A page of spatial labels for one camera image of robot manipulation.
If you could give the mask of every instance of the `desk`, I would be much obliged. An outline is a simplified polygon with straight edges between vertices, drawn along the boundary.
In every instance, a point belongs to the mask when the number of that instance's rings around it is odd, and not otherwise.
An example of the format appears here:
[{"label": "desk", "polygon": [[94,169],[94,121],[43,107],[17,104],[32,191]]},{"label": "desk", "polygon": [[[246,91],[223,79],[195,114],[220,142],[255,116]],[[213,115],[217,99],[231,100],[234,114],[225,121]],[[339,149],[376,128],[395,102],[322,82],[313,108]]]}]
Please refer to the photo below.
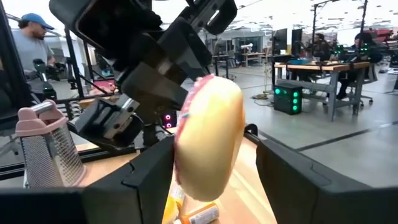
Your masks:
[{"label": "desk", "polygon": [[242,54],[245,58],[246,66],[249,66],[249,61],[250,60],[258,60],[260,64],[262,64],[262,56],[265,55],[265,53],[250,53],[250,54]]},{"label": "desk", "polygon": [[[348,71],[349,65],[329,65],[329,66],[322,66],[322,69],[318,65],[286,65],[286,64],[275,64],[275,68],[277,68],[277,84],[281,83],[289,83],[296,86],[301,86],[306,89],[316,90],[316,91],[324,91],[329,93],[329,100],[326,102],[325,97],[316,96],[316,95],[308,95],[303,94],[304,98],[311,98],[317,101],[322,101],[328,105],[328,119],[330,121],[334,120],[335,111],[337,108],[342,106],[354,105],[353,112],[357,113],[360,100],[361,100],[361,92],[362,92],[362,85],[364,81],[364,73],[365,68],[370,66],[369,62],[359,62],[354,64],[354,69],[361,69],[362,72],[356,78],[356,88],[354,98],[351,101],[341,101],[336,99],[337,94],[337,84],[338,84],[338,74],[339,72]],[[331,78],[329,84],[319,84],[319,83],[310,83],[310,82],[301,82],[297,80],[286,80],[282,79],[282,69],[283,68],[291,68],[291,69],[300,69],[300,70],[322,70],[330,72]]]},{"label": "desk", "polygon": [[[78,150],[87,150],[91,145],[77,146]],[[121,167],[137,154],[118,156],[100,161],[88,162],[87,175],[81,186],[87,186]],[[256,145],[243,139],[234,170],[221,197],[216,200],[220,208],[220,218],[215,223],[276,223],[275,216],[262,188],[256,167]],[[198,202],[185,198],[184,212],[199,207]]]},{"label": "desk", "polygon": [[[90,96],[96,95],[95,92],[93,90],[90,91]],[[117,102],[117,100],[119,99],[120,95],[114,95],[114,96],[106,96],[103,97],[104,100],[109,100],[113,103]],[[79,106],[82,109],[86,109],[92,102],[94,102],[95,98],[93,99],[87,99],[87,100],[80,100],[79,101]]]}]

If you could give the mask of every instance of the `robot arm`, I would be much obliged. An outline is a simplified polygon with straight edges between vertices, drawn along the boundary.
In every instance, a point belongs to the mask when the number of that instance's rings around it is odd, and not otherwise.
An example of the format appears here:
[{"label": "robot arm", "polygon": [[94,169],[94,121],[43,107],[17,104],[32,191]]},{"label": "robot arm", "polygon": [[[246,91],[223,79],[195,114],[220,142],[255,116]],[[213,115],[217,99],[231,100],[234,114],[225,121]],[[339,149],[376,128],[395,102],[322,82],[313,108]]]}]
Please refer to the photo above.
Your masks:
[{"label": "robot arm", "polygon": [[[187,91],[180,85],[210,73],[211,54],[197,33],[222,33],[236,16],[233,0],[187,1],[167,30],[160,17],[134,0],[51,0],[51,12],[120,72],[120,100],[97,99],[76,122],[93,142],[128,146],[144,125],[165,110],[180,110]],[[210,19],[219,11],[213,20]]]}]

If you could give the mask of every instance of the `table leg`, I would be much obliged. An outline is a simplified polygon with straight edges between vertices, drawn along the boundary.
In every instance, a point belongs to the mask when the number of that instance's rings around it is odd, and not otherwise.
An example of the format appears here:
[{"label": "table leg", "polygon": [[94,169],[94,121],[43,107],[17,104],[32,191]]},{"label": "table leg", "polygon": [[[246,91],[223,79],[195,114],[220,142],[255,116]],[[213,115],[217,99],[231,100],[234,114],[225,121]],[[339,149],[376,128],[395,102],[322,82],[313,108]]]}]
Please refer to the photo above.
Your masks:
[{"label": "table leg", "polygon": [[277,79],[282,79],[282,68],[278,68],[277,72]]},{"label": "table leg", "polygon": [[230,59],[226,59],[226,63],[225,63],[225,76],[226,76],[226,78],[227,79],[229,79],[229,76],[228,76],[228,63],[230,62]]},{"label": "table leg", "polygon": [[338,72],[331,72],[330,85],[333,88],[333,92],[329,93],[328,100],[328,118],[330,121],[334,121],[335,119],[337,83]]},{"label": "table leg", "polygon": [[353,114],[358,114],[359,111],[359,104],[361,102],[362,86],[363,86],[365,71],[366,69],[361,69],[361,72],[356,77]]},{"label": "table leg", "polygon": [[216,72],[216,76],[218,76],[218,63],[217,63],[217,58],[214,59],[214,68],[215,68],[215,72]]}]

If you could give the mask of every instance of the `black equipment box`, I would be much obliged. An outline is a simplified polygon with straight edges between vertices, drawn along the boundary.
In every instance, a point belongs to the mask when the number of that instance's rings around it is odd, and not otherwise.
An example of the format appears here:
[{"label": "black equipment box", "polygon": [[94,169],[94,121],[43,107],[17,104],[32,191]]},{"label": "black equipment box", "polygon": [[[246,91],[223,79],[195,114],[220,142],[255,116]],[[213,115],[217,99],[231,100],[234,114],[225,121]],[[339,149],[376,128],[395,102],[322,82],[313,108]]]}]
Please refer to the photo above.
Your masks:
[{"label": "black equipment box", "polygon": [[397,223],[396,186],[368,186],[268,139],[257,145],[257,170],[278,224]]},{"label": "black equipment box", "polygon": [[274,109],[289,115],[299,114],[302,110],[303,88],[288,83],[275,85]]}]

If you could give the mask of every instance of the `man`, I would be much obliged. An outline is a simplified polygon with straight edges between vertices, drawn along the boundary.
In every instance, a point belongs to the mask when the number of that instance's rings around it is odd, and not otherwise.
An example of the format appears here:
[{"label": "man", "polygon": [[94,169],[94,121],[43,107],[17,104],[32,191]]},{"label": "man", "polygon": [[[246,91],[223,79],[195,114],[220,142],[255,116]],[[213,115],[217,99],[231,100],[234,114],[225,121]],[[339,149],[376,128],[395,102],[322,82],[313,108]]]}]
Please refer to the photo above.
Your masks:
[{"label": "man", "polygon": [[[314,43],[310,44],[306,47],[306,51],[311,53],[313,49],[313,57],[318,57],[320,61],[326,61],[330,59],[331,55],[331,47],[325,41],[325,36],[323,34],[315,34],[314,36]],[[311,82],[311,76],[316,73],[317,71],[311,70],[296,70],[290,69],[292,73],[292,79],[296,80],[297,77],[301,81]]]},{"label": "man", "polygon": [[372,35],[372,39],[377,39],[377,31],[373,30],[371,27],[369,28],[369,32]]},{"label": "man", "polygon": [[54,28],[48,25],[42,17],[29,13],[19,21],[19,30],[12,31],[16,49],[25,71],[34,71],[34,59],[42,59],[47,65],[55,63],[54,53],[44,41],[44,35]]},{"label": "man", "polygon": [[313,56],[320,58],[320,61],[329,60],[331,47],[325,41],[323,34],[315,34],[314,44],[309,46],[308,50],[313,49]]},{"label": "man", "polygon": [[[367,44],[369,52],[361,57],[360,61],[368,61],[370,63],[378,63],[382,60],[382,55],[378,51],[376,47],[376,43],[372,39],[372,35],[367,32],[359,33],[355,36],[355,44],[351,46],[352,49],[359,49],[364,44]],[[341,83],[340,91],[338,92],[336,99],[342,100],[347,97],[347,88],[350,83],[355,82],[356,77],[358,75],[359,70],[353,70],[348,72],[340,72],[339,81]],[[365,78],[369,76],[369,72],[374,72],[373,69],[367,68],[365,71]]]}]

